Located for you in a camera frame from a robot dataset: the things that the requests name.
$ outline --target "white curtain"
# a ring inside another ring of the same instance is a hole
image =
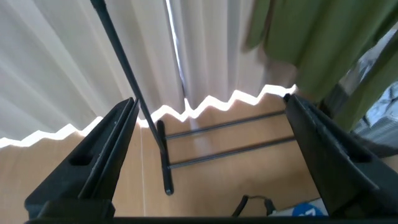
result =
[[[151,112],[182,113],[184,94],[196,108],[208,95],[228,101],[237,89],[257,96],[266,83],[291,86],[273,75],[290,67],[244,49],[253,2],[171,0],[172,27],[164,0],[106,1]],[[89,0],[0,1],[0,30],[0,138],[83,129],[134,97]]]

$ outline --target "green cloth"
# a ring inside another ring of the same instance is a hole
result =
[[[398,32],[381,52],[372,69],[335,116],[344,130],[351,130],[384,91],[398,79]]]
[[[254,9],[248,47],[264,37],[259,24],[264,27],[265,16],[256,22],[267,14],[264,8]],[[264,48],[271,58],[294,64],[300,91],[320,101],[397,18],[396,0],[277,0]]]

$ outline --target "blue label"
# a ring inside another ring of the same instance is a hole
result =
[[[309,203],[301,203],[293,209],[292,216],[323,216],[322,211]]]

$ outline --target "black cable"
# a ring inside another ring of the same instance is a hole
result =
[[[263,199],[264,200],[264,206],[267,209],[267,216],[274,213],[276,211],[274,203],[272,203],[272,200],[262,196],[262,195],[255,195],[255,196],[248,196],[248,195],[243,195],[241,202],[239,203],[238,207],[236,207],[235,212],[232,214],[232,217],[238,217],[241,212],[243,211],[244,207],[246,206],[247,202],[249,199]]]

